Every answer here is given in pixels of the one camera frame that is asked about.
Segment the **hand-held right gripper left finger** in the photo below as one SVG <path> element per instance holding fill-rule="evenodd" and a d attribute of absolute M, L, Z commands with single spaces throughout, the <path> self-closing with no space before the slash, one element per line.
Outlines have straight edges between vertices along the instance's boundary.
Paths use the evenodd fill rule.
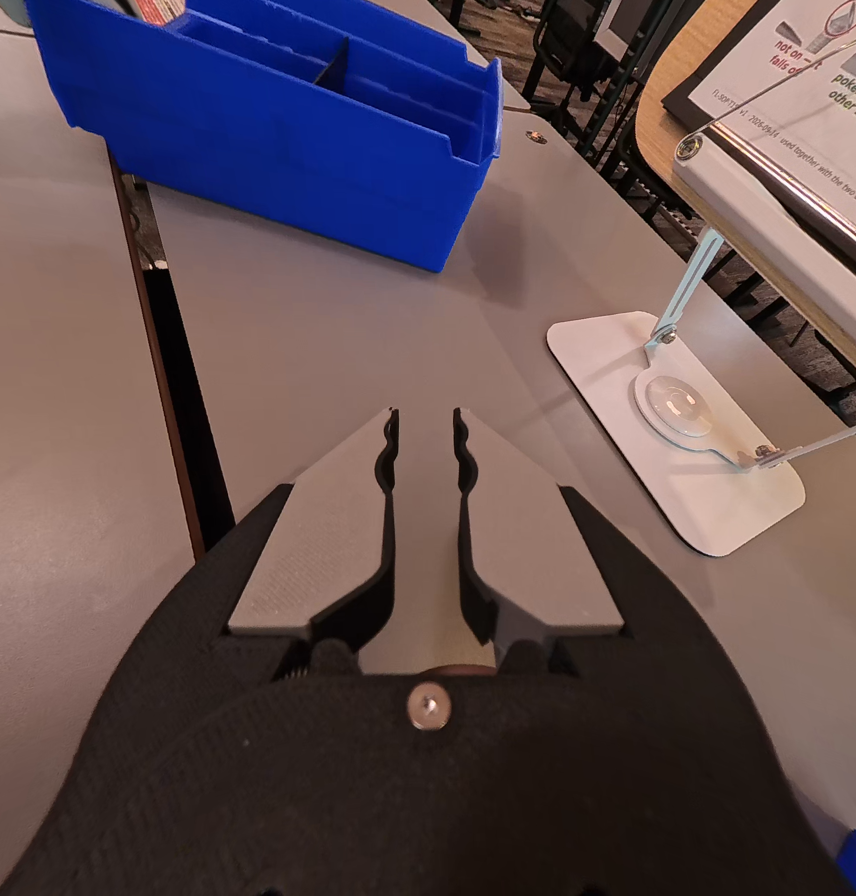
<path fill-rule="evenodd" d="M 239 635 L 356 652 L 395 602 L 399 411 L 383 409 L 294 482 L 228 621 Z"/>

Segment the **white document stand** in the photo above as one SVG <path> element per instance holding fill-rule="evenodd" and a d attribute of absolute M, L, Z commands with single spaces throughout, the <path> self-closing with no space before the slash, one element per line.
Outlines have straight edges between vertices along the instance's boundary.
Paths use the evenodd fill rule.
<path fill-rule="evenodd" d="M 693 74 L 709 73 L 764 4 L 749 9 Z M 559 322 L 546 339 L 675 532 L 702 554 L 725 556 L 802 508 L 805 488 L 791 461 L 856 435 L 856 427 L 776 447 L 678 335 L 680 318 L 727 242 L 772 285 L 807 303 L 810 319 L 818 312 L 856 344 L 856 267 L 803 230 L 710 138 L 682 126 L 668 179 L 695 202 L 705 227 L 668 305 L 657 319 L 635 311 Z"/>

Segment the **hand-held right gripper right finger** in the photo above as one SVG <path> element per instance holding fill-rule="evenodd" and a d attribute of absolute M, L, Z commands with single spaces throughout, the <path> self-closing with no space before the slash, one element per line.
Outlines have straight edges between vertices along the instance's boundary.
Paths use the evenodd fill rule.
<path fill-rule="evenodd" d="M 480 644 L 618 633 L 623 618 L 553 476 L 454 411 L 460 606 Z"/>

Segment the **printed instruction sheet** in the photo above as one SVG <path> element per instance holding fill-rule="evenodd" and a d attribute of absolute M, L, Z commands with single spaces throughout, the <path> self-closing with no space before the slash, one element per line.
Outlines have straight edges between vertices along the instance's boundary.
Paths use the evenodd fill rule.
<path fill-rule="evenodd" d="M 765 2 L 689 101 L 856 226 L 856 2 Z"/>

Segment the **blue divided plastic bin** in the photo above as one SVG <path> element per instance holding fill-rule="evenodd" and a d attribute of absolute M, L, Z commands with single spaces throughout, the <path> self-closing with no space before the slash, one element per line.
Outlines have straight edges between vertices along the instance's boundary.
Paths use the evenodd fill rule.
<path fill-rule="evenodd" d="M 27 2 L 55 98 L 149 182 L 439 272 L 501 153 L 501 64 L 371 2 Z M 313 83 L 349 37 L 344 95 Z"/>

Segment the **black office chair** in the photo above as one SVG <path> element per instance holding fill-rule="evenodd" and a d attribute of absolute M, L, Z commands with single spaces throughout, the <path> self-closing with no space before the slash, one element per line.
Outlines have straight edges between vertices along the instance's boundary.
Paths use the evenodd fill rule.
<path fill-rule="evenodd" d="M 534 63 L 522 96 L 531 101 L 545 70 L 590 100 L 594 87 L 609 79 L 617 61 L 594 40 L 608 2 L 547 1 L 534 31 Z"/>

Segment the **black bin divider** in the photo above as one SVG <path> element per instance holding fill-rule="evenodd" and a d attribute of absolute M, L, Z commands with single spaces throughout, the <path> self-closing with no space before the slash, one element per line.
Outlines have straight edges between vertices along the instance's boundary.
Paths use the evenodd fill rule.
<path fill-rule="evenodd" d="M 332 91 L 339 95 L 344 95 L 350 48 L 349 42 L 349 37 L 344 36 L 334 57 L 315 79 L 313 83 L 315 86 L 319 86 L 324 90 Z"/>

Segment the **clear bag with red label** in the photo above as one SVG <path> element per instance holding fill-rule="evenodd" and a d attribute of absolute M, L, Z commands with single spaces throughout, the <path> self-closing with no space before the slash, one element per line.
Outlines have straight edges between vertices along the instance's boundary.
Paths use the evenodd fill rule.
<path fill-rule="evenodd" d="M 186 11 L 185 1 L 139 0 L 128 1 L 133 14 L 156 26 L 165 26 Z"/>

